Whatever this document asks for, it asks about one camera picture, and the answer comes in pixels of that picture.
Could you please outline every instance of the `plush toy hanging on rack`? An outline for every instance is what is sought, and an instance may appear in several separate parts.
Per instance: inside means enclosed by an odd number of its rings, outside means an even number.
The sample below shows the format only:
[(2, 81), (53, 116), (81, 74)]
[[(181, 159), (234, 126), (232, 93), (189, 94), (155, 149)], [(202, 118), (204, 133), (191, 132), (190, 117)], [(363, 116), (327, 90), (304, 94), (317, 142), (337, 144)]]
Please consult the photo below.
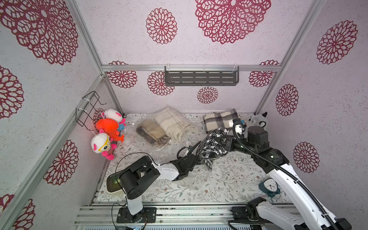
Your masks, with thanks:
[(115, 141), (124, 141), (124, 135), (119, 137), (119, 124), (110, 118), (102, 118), (96, 122), (96, 128), (100, 133), (107, 133)]
[(105, 112), (102, 113), (103, 118), (110, 118), (116, 121), (119, 124), (117, 131), (121, 131), (125, 128), (125, 118), (116, 111), (115, 109), (107, 109)]
[(99, 133), (91, 140), (91, 147), (95, 153), (101, 153), (107, 160), (113, 160), (113, 149), (116, 149), (116, 144), (111, 144), (113, 138), (107, 133)]
[(267, 112), (264, 114), (257, 114), (247, 121), (247, 127), (245, 128), (245, 136), (247, 136), (248, 128), (251, 126), (261, 126), (264, 130), (268, 127), (268, 120), (266, 118)]

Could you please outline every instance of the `orange plush toy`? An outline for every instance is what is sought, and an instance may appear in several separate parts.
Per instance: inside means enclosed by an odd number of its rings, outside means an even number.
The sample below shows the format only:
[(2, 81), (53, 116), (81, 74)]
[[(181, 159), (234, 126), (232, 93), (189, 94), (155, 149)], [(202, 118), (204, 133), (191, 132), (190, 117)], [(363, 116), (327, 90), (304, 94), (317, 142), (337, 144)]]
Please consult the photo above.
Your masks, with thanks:
[(96, 128), (100, 133), (107, 133), (114, 141), (124, 141), (124, 135), (119, 137), (119, 124), (110, 118), (100, 119), (96, 122)]

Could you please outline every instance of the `red flower pattern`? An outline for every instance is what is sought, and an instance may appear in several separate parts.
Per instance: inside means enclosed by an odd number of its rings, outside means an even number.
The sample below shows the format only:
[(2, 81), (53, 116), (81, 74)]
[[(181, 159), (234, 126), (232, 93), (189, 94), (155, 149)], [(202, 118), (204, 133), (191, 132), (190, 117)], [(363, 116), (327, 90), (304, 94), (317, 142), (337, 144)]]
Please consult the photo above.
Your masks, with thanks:
[(213, 42), (234, 43), (263, 21), (271, 0), (195, 0), (198, 26)]
[(175, 86), (165, 84), (165, 73), (162, 71), (151, 73), (147, 79), (147, 85), (153, 93), (161, 96), (168, 95), (175, 89)]
[(13, 199), (13, 194), (6, 194), (3, 197), (0, 198), (0, 213), (4, 211), (8, 203)]
[[(122, 61), (113, 61), (109, 65), (127, 65)], [(130, 88), (137, 83), (135, 71), (109, 71), (106, 73), (112, 83), (121, 88)]]
[(197, 99), (203, 104), (209, 104), (214, 102), (217, 99), (217, 96), (219, 95), (217, 89), (214, 87), (203, 87), (200, 89), (197, 93)]
[(319, 154), (310, 143), (300, 142), (297, 144), (293, 156), (297, 167), (305, 173), (312, 173), (319, 166)]
[(22, 210), (22, 214), (14, 222), (13, 230), (29, 230), (33, 226), (33, 219), (36, 216), (35, 207), (33, 199), (29, 199), (27, 206)]
[[(278, 65), (279, 62), (275, 60), (267, 60), (261, 62), (260, 65)], [(271, 78), (275, 72), (273, 71), (252, 71), (249, 75), (249, 82), (255, 87), (263, 87), (270, 83)]]
[(297, 108), (298, 99), (296, 87), (291, 84), (284, 85), (276, 96), (277, 111), (283, 116), (290, 115)]
[(0, 119), (17, 113), (24, 101), (23, 94), (18, 78), (0, 66)]
[(61, 185), (71, 178), (78, 165), (79, 153), (71, 140), (67, 140), (44, 175), (48, 184)]
[(317, 58), (323, 64), (335, 63), (348, 54), (357, 39), (357, 25), (346, 20), (329, 28), (317, 47)]
[(50, 64), (71, 62), (78, 33), (63, 0), (0, 0), (0, 21), (18, 43)]
[(104, 112), (105, 110), (103, 108), (98, 108), (96, 109), (95, 113), (93, 114), (93, 125), (96, 128), (96, 123), (99, 119), (101, 119), (101, 114)]
[(158, 44), (171, 42), (178, 30), (172, 13), (163, 8), (151, 11), (146, 20), (146, 28), (149, 36)]

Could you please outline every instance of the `beige fringed scarf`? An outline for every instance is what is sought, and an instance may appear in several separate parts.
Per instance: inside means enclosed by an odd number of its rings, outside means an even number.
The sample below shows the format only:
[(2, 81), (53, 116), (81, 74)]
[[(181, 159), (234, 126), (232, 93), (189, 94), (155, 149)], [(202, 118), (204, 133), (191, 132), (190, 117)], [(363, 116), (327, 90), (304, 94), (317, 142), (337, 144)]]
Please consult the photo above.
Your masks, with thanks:
[(188, 123), (176, 110), (165, 108), (157, 113), (154, 120), (174, 141), (180, 142), (181, 136), (198, 131), (195, 125)]

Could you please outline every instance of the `table surface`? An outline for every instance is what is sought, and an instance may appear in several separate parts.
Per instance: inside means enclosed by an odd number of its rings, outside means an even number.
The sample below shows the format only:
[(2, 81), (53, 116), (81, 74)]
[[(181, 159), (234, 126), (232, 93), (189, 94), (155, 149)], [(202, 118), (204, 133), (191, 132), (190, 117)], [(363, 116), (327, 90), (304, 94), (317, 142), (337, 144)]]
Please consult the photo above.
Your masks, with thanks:
[[(114, 160), (110, 161), (97, 200), (98, 202), (124, 202), (123, 195), (106, 192), (106, 178), (115, 172), (116, 165), (124, 155), (133, 152), (147, 152), (157, 163), (165, 163), (176, 159), (177, 151), (190, 141), (193, 145), (206, 137), (203, 116), (205, 114), (183, 114), (199, 129), (182, 138), (183, 142), (170, 142), (166, 146), (157, 148), (139, 136), (135, 129), (137, 124), (149, 117), (147, 113), (131, 113), (126, 116), (126, 131), (124, 142), (117, 144), (114, 151)], [(246, 120), (250, 114), (239, 114), (240, 119)], [(144, 156), (133, 154), (123, 159), (117, 168), (122, 170)], [(264, 197), (273, 203), (291, 203), (282, 191), (273, 198), (268, 197), (259, 188), (258, 184), (269, 178), (257, 166), (249, 155), (241, 152), (229, 152), (226, 156), (215, 160), (212, 171), (204, 165), (197, 165), (188, 178), (183, 181), (156, 180), (142, 195), (143, 202), (180, 202), (180, 203), (213, 203), (213, 202), (248, 202), (256, 197)]]

